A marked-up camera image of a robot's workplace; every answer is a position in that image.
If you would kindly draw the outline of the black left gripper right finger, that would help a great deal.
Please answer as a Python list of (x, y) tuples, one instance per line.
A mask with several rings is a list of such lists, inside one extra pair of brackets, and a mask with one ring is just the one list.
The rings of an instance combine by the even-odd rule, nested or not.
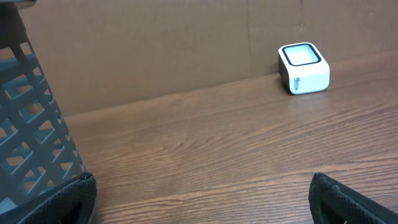
[(396, 212), (321, 172), (313, 175), (308, 201), (316, 224), (397, 224)]

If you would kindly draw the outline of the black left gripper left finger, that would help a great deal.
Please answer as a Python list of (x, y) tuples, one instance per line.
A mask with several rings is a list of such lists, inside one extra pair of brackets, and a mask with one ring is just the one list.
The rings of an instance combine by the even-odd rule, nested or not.
[(96, 179), (84, 172), (1, 214), (1, 224), (7, 223), (71, 223), (97, 222)]

